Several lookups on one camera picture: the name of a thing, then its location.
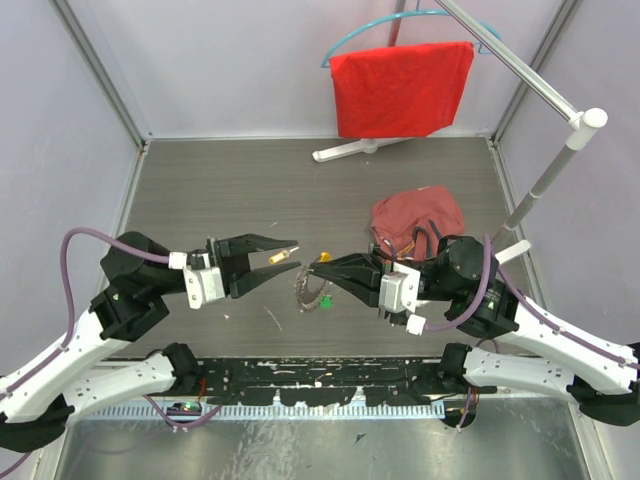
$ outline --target debris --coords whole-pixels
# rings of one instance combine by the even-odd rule
[[[271,318],[273,318],[273,321],[274,321],[274,322],[276,322],[276,325],[278,325],[278,328],[280,329],[280,331],[282,331],[282,326],[280,325],[280,322],[278,321],[278,319],[276,318],[276,316],[275,316],[273,313],[271,313],[271,310],[269,310],[269,309],[268,309],[267,307],[265,307],[265,306],[263,306],[262,308],[264,308],[264,309],[267,311],[267,313],[268,313],[269,315],[271,315]]]

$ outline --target metal pole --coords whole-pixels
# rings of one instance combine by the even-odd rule
[[[551,52],[553,52],[553,49],[557,45],[560,35],[562,35],[564,30],[567,28],[567,25],[571,23],[571,19],[573,18],[573,15],[576,13],[581,3],[582,0],[562,1],[562,5],[560,5],[560,8],[558,8],[558,11],[553,18],[551,25],[549,25],[549,28],[544,34],[542,42],[538,46],[538,50],[533,56],[533,60],[531,60],[531,64],[529,66],[534,71],[539,72],[540,69],[545,65],[545,63],[551,56]],[[527,84],[523,81],[520,81],[516,93],[513,94],[513,97],[509,102],[507,110],[498,122],[498,127],[496,128],[496,131],[492,137],[492,140],[494,142],[502,141],[507,129],[509,128],[511,120],[518,111],[518,108],[522,104],[528,91],[529,87],[527,86]]]
[[[404,12],[404,7],[407,4],[407,0],[396,0],[396,8],[393,13]],[[393,22],[391,22],[391,30],[389,31],[389,41],[387,42],[387,46],[395,47],[396,42],[398,41],[398,33],[400,33],[400,23],[402,22],[401,18],[396,18]]]
[[[576,153],[578,153],[577,150],[573,150],[566,145],[562,147],[562,150],[556,155],[553,162],[547,167],[542,176],[531,190],[529,190],[513,213],[509,215],[509,218],[507,218],[502,227],[500,227],[500,230],[498,230],[498,233],[496,233],[491,240],[495,248],[499,248],[499,246],[508,239],[509,235],[516,229],[527,213],[531,211],[536,202],[540,200],[544,192],[549,188],[549,185],[560,175]]]
[[[471,15],[451,0],[436,0],[449,15],[455,18],[466,30],[480,40],[498,59],[518,75],[531,89],[547,102],[565,120],[572,120],[578,111],[529,65],[509,50]]]
[[[86,32],[82,28],[82,25],[80,25],[78,18],[76,17],[75,13],[73,12],[73,9],[69,5],[69,1],[68,0],[50,0],[50,2],[53,8],[58,13],[65,27],[67,28],[67,31],[71,35],[71,38],[75,42],[76,46],[80,50],[80,54],[84,57],[84,59],[87,62],[87,65],[89,66],[96,80],[102,87],[102,90],[105,93],[106,97],[109,99],[111,105],[115,109],[116,114],[120,117],[120,120],[122,120],[122,123],[124,123],[124,126],[129,132],[129,135],[131,135],[131,138],[133,139],[135,144],[138,146],[138,148],[140,149],[144,148],[148,138],[147,132],[141,132],[138,129],[136,122],[131,117],[131,114],[129,113],[127,106],[125,105],[124,101],[122,100],[122,97],[118,93],[118,90],[116,89],[113,81],[111,80],[111,77],[107,72],[107,69],[105,68],[104,64],[100,60],[100,57],[98,56],[95,49],[93,48],[93,45],[89,41],[89,37],[87,36]]]

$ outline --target red towel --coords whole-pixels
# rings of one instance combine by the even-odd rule
[[[426,137],[448,127],[472,61],[469,42],[375,48],[332,57],[338,134]]]
[[[376,203],[371,230],[384,252],[422,261],[436,255],[442,237],[464,233],[464,217],[446,188],[425,187]]]

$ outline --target stand base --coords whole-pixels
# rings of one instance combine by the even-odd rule
[[[328,162],[337,158],[353,155],[354,153],[373,153],[378,147],[384,147],[392,143],[411,140],[411,138],[363,138],[357,142],[347,143],[338,147],[327,148],[326,150],[317,150],[313,152],[313,159],[318,162]]]

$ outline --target yellow object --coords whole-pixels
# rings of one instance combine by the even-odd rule
[[[275,265],[276,263],[280,263],[282,260],[285,260],[287,258],[289,258],[291,256],[291,254],[293,252],[295,252],[296,250],[298,250],[300,247],[293,247],[290,250],[284,249],[281,252],[276,253],[275,255],[272,255],[271,257],[269,257],[269,263],[271,265]]]

